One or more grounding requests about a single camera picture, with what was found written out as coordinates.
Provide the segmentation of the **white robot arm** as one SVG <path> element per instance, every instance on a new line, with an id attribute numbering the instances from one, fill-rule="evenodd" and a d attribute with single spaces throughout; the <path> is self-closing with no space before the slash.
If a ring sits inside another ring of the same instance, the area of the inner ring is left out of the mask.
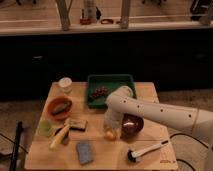
<path id="1" fill-rule="evenodd" d="M 123 116 L 130 114 L 189 133 L 208 143 L 210 147 L 204 171 L 213 171 L 213 112 L 192 107 L 140 101 L 133 98 L 133 91 L 128 86 L 121 86 L 110 93 L 105 104 L 108 109 L 104 115 L 104 124 L 108 128 L 119 128 Z"/>

